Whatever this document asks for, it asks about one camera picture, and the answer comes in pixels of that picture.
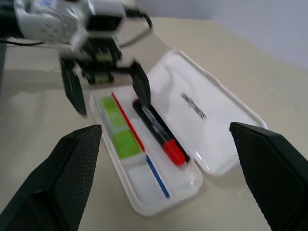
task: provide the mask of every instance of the container compartment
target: container compartment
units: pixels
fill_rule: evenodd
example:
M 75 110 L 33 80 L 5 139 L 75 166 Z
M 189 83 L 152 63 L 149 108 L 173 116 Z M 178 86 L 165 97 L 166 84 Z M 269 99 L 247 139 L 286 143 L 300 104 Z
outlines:
M 170 192 L 173 196 L 197 192 L 202 183 L 202 174 L 199 168 L 193 160 L 180 167 L 176 166 L 170 160 L 144 122 L 133 109 L 132 102 L 136 97 L 133 93 L 133 89 L 128 87 L 114 89 L 115 96 L 118 98 L 137 134 L 142 139 L 143 145 L 156 165 L 156 168 L 160 172 L 162 178 L 165 180 Z
M 155 177 L 147 158 L 136 158 L 137 161 L 124 164 L 123 168 L 140 202 L 145 206 L 154 206 L 168 200 L 170 193 L 157 170 L 161 184 Z

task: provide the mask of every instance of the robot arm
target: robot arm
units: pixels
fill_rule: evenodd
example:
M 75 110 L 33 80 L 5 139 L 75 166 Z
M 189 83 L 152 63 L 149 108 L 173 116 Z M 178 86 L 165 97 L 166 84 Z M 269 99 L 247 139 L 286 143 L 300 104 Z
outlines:
M 150 103 L 148 78 L 136 61 L 119 67 L 120 47 L 129 46 L 148 34 L 119 46 L 115 32 L 126 18 L 146 19 L 138 9 L 127 9 L 120 2 L 102 0 L 0 0 L 0 38 L 22 38 L 48 44 L 67 44 L 60 54 L 66 95 L 75 109 L 86 115 L 81 84 L 73 69 L 79 65 L 89 84 L 101 82 L 98 75 L 113 81 L 112 73 L 131 75 L 133 87 L 144 104 Z

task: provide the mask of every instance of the red pen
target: red pen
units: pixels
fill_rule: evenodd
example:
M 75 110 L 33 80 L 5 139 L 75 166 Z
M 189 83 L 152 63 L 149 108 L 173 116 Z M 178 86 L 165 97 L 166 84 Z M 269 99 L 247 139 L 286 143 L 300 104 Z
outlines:
M 147 128 L 156 138 L 161 145 L 165 153 L 169 156 L 172 162 L 177 165 L 183 165 L 185 163 L 185 155 L 177 146 L 175 139 L 171 138 L 164 128 L 159 124 L 153 113 L 148 107 L 142 106 L 139 100 L 133 102 L 133 108 L 143 120 Z

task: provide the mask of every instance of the red cap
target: red cap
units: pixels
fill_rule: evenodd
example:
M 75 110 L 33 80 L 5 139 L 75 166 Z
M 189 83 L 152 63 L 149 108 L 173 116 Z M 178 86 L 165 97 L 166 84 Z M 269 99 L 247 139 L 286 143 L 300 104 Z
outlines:
M 167 141 L 162 147 L 175 165 L 179 166 L 185 163 L 185 156 L 177 146 L 175 139 Z

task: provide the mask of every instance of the white wall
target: white wall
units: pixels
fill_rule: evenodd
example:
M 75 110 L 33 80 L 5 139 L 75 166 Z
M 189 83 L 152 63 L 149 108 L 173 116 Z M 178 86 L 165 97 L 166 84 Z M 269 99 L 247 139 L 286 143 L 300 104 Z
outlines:
M 136 0 L 138 7 L 149 15 L 172 18 L 209 19 L 209 0 Z
M 137 0 L 155 16 L 213 19 L 276 57 L 308 68 L 308 0 Z
M 276 57 L 308 68 L 308 1 L 216 0 L 213 20 Z

